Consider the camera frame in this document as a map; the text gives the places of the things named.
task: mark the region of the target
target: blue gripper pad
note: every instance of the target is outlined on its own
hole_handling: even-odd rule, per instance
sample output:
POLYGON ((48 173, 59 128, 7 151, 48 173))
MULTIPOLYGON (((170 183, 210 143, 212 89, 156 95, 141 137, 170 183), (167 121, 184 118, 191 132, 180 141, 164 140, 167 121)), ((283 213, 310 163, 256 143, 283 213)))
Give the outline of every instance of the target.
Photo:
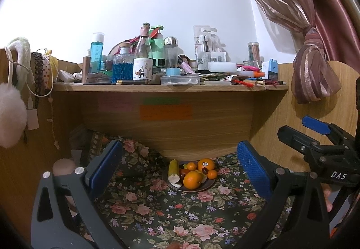
POLYGON ((257 193, 266 201, 269 201, 272 196, 271 181, 268 173, 258 160, 260 155, 248 141, 240 142, 236 152, 240 164, 257 193))
POLYGON ((102 154, 95 157, 87 166, 85 183, 89 187, 91 199, 100 197, 112 175, 114 174, 122 157, 122 145, 116 140, 112 140, 102 154))
POLYGON ((313 117, 310 116, 304 116, 304 118, 301 120, 302 125, 304 125, 305 127, 314 130, 315 132, 322 134, 322 135, 327 135, 330 134, 330 128, 328 126, 327 123, 322 122, 318 119, 315 119, 313 117))

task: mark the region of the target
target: floral tablecloth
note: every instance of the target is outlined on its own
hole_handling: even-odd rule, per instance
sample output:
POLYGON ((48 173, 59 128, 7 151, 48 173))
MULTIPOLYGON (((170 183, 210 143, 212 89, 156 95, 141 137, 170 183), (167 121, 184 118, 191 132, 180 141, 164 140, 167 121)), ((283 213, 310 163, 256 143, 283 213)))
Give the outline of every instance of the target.
MULTIPOLYGON (((123 143, 122 162, 96 205, 131 249, 162 249, 173 241, 178 241, 182 249, 231 248, 265 203, 235 154, 214 159, 218 178, 210 189, 181 193, 161 179, 165 164, 156 151, 121 137, 95 133, 94 139, 101 144, 98 151, 90 150, 90 158, 111 139, 123 143)), ((290 208, 288 199, 273 236, 280 233, 290 208)))

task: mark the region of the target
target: blue liquid bottle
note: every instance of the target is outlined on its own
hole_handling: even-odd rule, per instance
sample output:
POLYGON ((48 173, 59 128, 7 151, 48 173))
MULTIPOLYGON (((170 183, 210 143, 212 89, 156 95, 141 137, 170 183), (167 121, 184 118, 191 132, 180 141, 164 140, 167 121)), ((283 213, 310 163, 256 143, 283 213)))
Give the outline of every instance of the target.
POLYGON ((101 68, 101 60, 103 55, 103 46, 104 46, 104 37, 103 33, 94 33, 91 40, 91 72, 99 72, 101 68))
POLYGON ((130 54, 130 44, 120 43, 120 53, 114 55, 113 83, 118 80, 133 79, 134 55, 130 54))

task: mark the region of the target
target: mint green bottle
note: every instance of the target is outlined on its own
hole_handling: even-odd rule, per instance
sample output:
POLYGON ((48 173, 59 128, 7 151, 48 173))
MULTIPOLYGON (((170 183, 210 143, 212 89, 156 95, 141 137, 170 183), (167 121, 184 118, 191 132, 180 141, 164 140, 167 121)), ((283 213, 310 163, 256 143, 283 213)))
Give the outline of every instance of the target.
POLYGON ((151 50, 153 52, 153 59, 156 59, 156 66, 159 65, 159 59, 164 59, 164 39, 162 36, 163 26, 151 27, 152 30, 159 28, 157 35, 151 41, 151 50))

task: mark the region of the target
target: tangerine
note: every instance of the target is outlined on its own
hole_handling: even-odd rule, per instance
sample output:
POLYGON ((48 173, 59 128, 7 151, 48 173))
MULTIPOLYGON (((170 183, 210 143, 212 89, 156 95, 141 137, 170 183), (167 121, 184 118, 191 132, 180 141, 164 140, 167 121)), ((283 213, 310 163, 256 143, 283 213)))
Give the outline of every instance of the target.
POLYGON ((207 177, 210 179, 210 180, 213 180, 217 177, 217 171, 215 170, 210 170, 207 174, 207 177))
POLYGON ((198 165, 194 162, 189 162, 187 165, 186 165, 186 168, 190 171, 195 171, 197 169, 198 165))
POLYGON ((185 175, 183 184, 187 189, 194 190, 201 185, 202 176, 196 171, 191 171, 185 175))
POLYGON ((205 158, 198 162, 198 169, 202 171, 203 168, 207 168, 208 171, 215 169, 215 163, 212 159, 205 158))

